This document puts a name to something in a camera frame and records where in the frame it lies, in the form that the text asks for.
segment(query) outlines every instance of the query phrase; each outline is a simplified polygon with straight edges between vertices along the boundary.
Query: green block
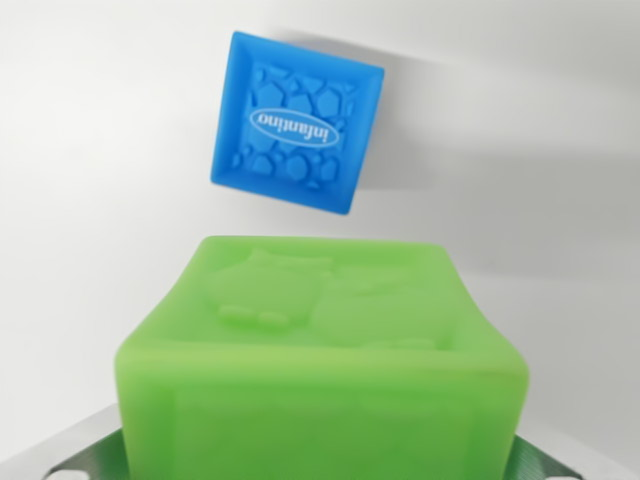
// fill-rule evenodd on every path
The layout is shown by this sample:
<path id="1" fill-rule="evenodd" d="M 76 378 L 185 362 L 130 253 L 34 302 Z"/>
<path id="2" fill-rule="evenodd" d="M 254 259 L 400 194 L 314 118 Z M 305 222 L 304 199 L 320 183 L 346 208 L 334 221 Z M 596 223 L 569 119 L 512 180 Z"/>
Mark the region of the green block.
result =
<path id="1" fill-rule="evenodd" d="M 133 480 L 499 480 L 527 389 L 444 249 L 210 237 L 117 355 Z"/>

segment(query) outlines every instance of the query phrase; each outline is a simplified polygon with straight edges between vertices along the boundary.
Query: blue block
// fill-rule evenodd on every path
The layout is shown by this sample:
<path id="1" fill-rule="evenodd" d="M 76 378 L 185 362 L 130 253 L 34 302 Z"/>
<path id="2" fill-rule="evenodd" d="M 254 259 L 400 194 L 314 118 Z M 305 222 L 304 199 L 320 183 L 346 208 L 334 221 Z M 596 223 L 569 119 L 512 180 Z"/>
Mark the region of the blue block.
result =
<path id="1" fill-rule="evenodd" d="M 236 32 L 211 180 L 348 213 L 384 70 Z"/>

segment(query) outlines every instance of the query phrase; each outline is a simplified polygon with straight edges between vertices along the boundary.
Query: embossed animal shape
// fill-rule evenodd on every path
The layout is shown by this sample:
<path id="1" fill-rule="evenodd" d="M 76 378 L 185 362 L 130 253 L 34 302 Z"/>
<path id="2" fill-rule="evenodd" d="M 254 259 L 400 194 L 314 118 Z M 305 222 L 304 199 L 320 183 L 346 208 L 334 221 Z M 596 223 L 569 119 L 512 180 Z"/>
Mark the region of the embossed animal shape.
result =
<path id="1" fill-rule="evenodd" d="M 340 265 L 255 249 L 216 272 L 210 288 L 217 317 L 230 327 L 305 328 L 321 343 L 384 349 L 434 349 L 451 334 L 450 319 L 425 321 L 439 299 L 418 288 L 410 267 Z"/>

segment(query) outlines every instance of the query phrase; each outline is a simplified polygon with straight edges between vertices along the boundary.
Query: oval logo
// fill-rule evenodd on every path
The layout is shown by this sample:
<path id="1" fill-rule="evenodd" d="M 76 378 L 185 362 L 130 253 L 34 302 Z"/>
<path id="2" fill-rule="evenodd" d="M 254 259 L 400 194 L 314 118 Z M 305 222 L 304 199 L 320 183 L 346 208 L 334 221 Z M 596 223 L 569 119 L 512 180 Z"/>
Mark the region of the oval logo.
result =
<path id="1" fill-rule="evenodd" d="M 268 137 L 302 147 L 331 147 L 340 139 L 327 122 L 286 108 L 260 108 L 251 113 L 249 121 Z"/>

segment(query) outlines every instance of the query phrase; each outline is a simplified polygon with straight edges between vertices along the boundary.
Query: white wall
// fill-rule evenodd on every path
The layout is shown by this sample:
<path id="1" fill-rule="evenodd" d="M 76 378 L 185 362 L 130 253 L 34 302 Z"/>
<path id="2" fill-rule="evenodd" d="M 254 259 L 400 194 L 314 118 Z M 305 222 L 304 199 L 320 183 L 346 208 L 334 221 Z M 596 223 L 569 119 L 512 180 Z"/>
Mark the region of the white wall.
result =
<path id="1" fill-rule="evenodd" d="M 527 414 L 640 471 L 640 4 L 0 1 L 0 460 L 115 401 L 212 234 L 445 245 Z M 387 68 L 346 217 L 211 185 L 230 34 Z"/>

